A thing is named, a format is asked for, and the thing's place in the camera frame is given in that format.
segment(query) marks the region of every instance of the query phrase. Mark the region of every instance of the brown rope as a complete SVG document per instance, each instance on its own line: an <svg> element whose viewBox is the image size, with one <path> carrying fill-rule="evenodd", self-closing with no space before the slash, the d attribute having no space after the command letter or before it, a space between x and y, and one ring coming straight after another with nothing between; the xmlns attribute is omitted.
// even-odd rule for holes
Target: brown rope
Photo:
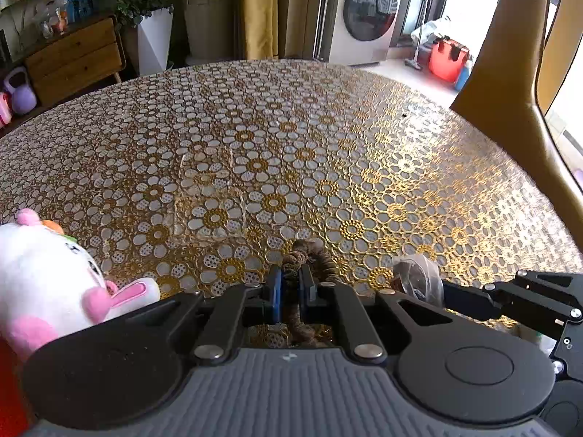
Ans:
<svg viewBox="0 0 583 437"><path fill-rule="evenodd" d="M282 322L290 331L293 344L307 348L325 348L329 343L316 337L313 326L304 324L300 318L298 302L298 272L303 264L308 264L312 276L317 282L340 282L334 260L324 248L314 242L296 240L289 254L282 261L282 278L286 285L286 296L283 298Z"/></svg>

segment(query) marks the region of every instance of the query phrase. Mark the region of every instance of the washing machine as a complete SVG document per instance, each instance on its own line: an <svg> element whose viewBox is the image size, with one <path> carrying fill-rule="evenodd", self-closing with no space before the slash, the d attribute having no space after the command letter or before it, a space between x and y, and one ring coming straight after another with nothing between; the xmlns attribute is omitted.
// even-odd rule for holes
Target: washing machine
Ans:
<svg viewBox="0 0 583 437"><path fill-rule="evenodd" d="M329 8L335 17L327 61L351 66L385 60L399 3L400 0L337 0L335 8Z"/></svg>

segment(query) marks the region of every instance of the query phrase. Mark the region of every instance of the white planter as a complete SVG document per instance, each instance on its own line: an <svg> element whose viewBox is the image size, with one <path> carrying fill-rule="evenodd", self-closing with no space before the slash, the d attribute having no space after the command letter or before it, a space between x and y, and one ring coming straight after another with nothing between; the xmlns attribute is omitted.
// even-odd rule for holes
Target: white planter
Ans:
<svg viewBox="0 0 583 437"><path fill-rule="evenodd" d="M173 15L167 8L157 9L144 18L137 28L124 28L122 42L125 55L139 75L166 70Z"/></svg>

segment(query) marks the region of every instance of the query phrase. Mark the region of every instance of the mop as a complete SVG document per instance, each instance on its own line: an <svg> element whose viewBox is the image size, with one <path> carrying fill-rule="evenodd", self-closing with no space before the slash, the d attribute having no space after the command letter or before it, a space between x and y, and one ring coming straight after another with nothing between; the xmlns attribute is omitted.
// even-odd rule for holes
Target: mop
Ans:
<svg viewBox="0 0 583 437"><path fill-rule="evenodd" d="M423 29L423 25L425 24L425 17L427 16L426 12L427 12L427 2L428 1L429 0L423 0L423 9L422 9L423 19L421 20L421 28L419 28L419 37L417 38L417 47L415 48L415 55L413 56L413 59L405 59L404 60L404 64L406 66L413 67L415 70L421 70L421 66L417 62L417 59L419 57L419 46L421 45L422 29Z"/></svg>

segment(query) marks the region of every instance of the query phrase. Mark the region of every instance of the white plush toy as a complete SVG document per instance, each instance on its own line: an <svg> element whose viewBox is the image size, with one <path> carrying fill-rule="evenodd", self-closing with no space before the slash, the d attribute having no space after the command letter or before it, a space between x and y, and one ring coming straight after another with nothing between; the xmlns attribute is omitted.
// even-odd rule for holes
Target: white plush toy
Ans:
<svg viewBox="0 0 583 437"><path fill-rule="evenodd" d="M18 212L16 223L0 225L0 335L22 360L51 340L160 299L151 278L118 290L88 252L61 233L29 208Z"/></svg>

